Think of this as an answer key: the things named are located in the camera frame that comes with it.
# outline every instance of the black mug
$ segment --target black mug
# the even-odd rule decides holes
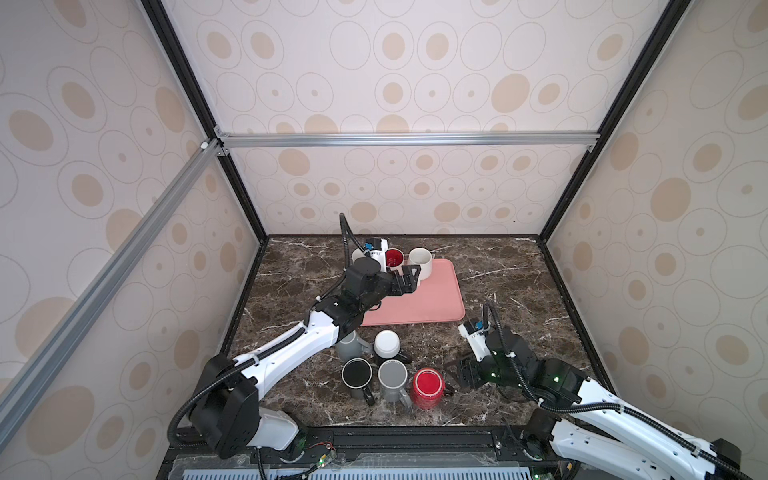
[[[351,359],[341,369],[341,381],[349,389],[349,396],[354,399],[365,399],[369,406],[376,404],[376,399],[371,392],[372,378],[371,364],[364,359]]]

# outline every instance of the wall panel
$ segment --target wall panel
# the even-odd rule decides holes
[[[0,455],[0,478],[155,478],[256,255],[234,202],[214,161]]]
[[[268,233],[537,234],[584,145],[232,150]]]
[[[0,5],[0,390],[202,138],[130,0]]]
[[[701,2],[549,247],[614,384],[768,471],[768,16]]]
[[[666,0],[167,0],[236,133],[588,130]]]

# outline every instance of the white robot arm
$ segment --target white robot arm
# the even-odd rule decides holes
[[[494,329],[488,324],[489,313]],[[521,434],[529,455],[559,455],[626,480],[749,479],[739,470],[741,452],[735,445],[680,432],[620,399],[581,370],[559,359],[538,359],[522,337],[501,326],[493,303],[485,304],[483,317],[482,322],[464,322],[459,327],[472,348],[459,363],[459,384],[518,387],[537,402],[540,408]],[[577,427],[560,415],[571,415],[613,438]]]
[[[421,267],[403,266],[387,272],[384,251],[387,241],[352,235],[343,214],[339,216],[346,268],[339,280],[315,298],[305,320],[255,350],[229,360],[217,355],[206,363],[195,395],[170,421],[167,437],[174,447],[208,445],[221,458],[229,458],[245,446],[289,449],[297,455],[303,443],[296,440],[297,422],[285,412],[259,407],[259,401],[285,375],[312,355],[336,344],[362,324],[365,312],[380,305],[386,296],[416,290]],[[348,240],[364,253],[349,262]],[[188,415],[204,440],[188,442],[177,434],[178,422]]]

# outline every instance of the dark brown marble surface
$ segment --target dark brown marble surface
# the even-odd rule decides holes
[[[556,356],[591,373],[584,348],[568,318],[551,275],[533,240],[509,237],[390,237],[404,252],[426,247],[454,264],[466,319],[482,315],[485,299],[495,299],[502,322],[531,344],[541,357]],[[289,329],[306,314],[312,298],[328,289],[343,265],[340,237],[277,237],[270,241],[237,331],[231,355],[248,352]],[[367,326],[358,334],[372,342],[385,328],[400,335],[413,357],[412,374],[443,365],[469,351],[459,322]],[[429,411],[405,411],[379,400],[368,407],[349,397],[340,379],[336,351],[323,350],[278,382],[262,406],[293,413],[307,425],[524,425],[534,404],[512,402],[495,386],[458,389]],[[453,386],[455,381],[446,375]],[[372,389],[378,391],[374,373]]]

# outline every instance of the mug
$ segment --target mug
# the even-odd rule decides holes
[[[384,258],[386,260],[387,271],[396,271],[402,276],[402,265],[406,261],[406,256],[396,248],[388,248],[386,252],[384,252]]]
[[[385,360],[395,359],[403,363],[413,361],[410,355],[400,351],[400,337],[392,330],[382,330],[373,340],[373,352],[376,363],[381,365]]]
[[[420,265],[422,272],[419,274],[419,283],[427,280],[432,275],[432,252],[426,248],[415,248],[408,254],[408,265]]]
[[[352,332],[336,343],[336,353],[342,362],[359,358],[363,353],[373,353],[371,344],[361,339],[357,332]]]
[[[387,402],[402,402],[408,410],[411,410],[413,403],[406,391],[407,382],[408,370],[399,360],[387,360],[379,367],[381,397]]]
[[[369,406],[374,406],[376,399],[371,392],[371,378],[371,364],[363,359],[351,359],[341,369],[341,381],[349,388],[349,396],[358,400],[365,399]]]
[[[420,409],[434,409],[443,395],[452,396],[454,392],[454,388],[447,385],[435,369],[421,369],[413,376],[411,398]]]
[[[363,258],[364,256],[365,256],[365,254],[363,252],[361,252],[359,248],[356,248],[355,251],[353,251],[352,255],[351,255],[352,263],[355,263],[355,260],[357,260],[359,258]]]

